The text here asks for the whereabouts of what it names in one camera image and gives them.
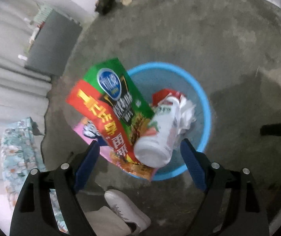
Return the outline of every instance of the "red label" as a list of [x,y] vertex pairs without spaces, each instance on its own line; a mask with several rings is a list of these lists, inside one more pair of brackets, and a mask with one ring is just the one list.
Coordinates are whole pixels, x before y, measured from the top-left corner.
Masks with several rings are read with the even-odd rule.
[[162,89],[162,90],[152,94],[152,105],[158,106],[158,103],[169,94],[172,95],[173,97],[176,97],[179,101],[180,101],[181,96],[183,96],[183,94],[181,92],[178,92],[176,90]]
[[86,81],[80,80],[72,89],[66,102],[94,123],[108,145],[117,154],[125,158],[128,155],[132,161],[139,163],[135,158],[133,148],[121,122],[114,114],[111,106],[100,101],[100,98],[99,91]]

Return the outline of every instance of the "debris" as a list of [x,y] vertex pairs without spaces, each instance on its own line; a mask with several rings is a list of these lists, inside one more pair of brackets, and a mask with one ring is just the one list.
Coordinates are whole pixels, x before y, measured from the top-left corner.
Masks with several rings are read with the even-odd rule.
[[152,95],[155,115],[147,125],[147,130],[134,145],[135,157],[152,168],[167,165],[179,134],[190,129],[195,121],[195,106],[182,93],[162,89]]
[[19,59],[22,59],[22,60],[24,60],[24,61],[27,61],[27,60],[28,60],[28,58],[27,58],[26,56],[23,56],[23,55],[21,55],[21,54],[18,55],[18,58],[19,58]]
[[165,223],[166,223],[166,219],[161,219],[161,220],[157,220],[157,223],[160,225],[160,226],[163,226]]
[[153,177],[156,169],[136,159],[134,144],[154,113],[119,59],[91,67],[72,89],[67,103],[85,116],[74,131],[86,143],[97,140],[105,146],[100,154],[122,170],[148,180]]
[[121,3],[124,5],[124,6],[128,6],[131,4],[133,0],[121,0]]
[[258,68],[257,68],[257,70],[256,70],[255,77],[256,77],[256,76],[257,76],[257,74],[258,74],[258,70],[259,70],[259,66],[258,66]]
[[115,0],[98,0],[94,11],[101,15],[107,14],[115,4]]

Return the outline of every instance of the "shoe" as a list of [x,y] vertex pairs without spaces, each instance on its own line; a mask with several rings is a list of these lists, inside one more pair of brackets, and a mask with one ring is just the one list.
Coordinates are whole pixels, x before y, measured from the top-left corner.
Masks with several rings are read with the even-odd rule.
[[105,192],[104,198],[116,215],[126,223],[134,223],[136,225],[136,230],[132,235],[138,234],[150,226],[150,218],[141,212],[124,193],[111,189]]

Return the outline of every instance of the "gray curtain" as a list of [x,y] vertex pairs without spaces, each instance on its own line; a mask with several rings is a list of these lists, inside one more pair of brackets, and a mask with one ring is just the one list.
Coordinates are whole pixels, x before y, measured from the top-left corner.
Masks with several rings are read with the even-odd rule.
[[[50,77],[24,68],[24,55],[37,14],[33,0],[0,0],[0,138],[6,125],[30,116],[44,134]],[[40,148],[43,136],[37,136]],[[0,161],[0,194],[4,193]]]

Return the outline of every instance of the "floral fabric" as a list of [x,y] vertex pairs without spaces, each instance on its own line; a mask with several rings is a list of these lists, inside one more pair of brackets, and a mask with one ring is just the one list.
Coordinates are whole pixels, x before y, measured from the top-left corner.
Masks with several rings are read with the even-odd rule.
[[[40,150],[34,143],[30,117],[8,125],[1,139],[3,180],[10,207],[14,209],[29,172],[38,168],[46,171]],[[55,219],[62,232],[67,233],[55,190],[50,192]]]

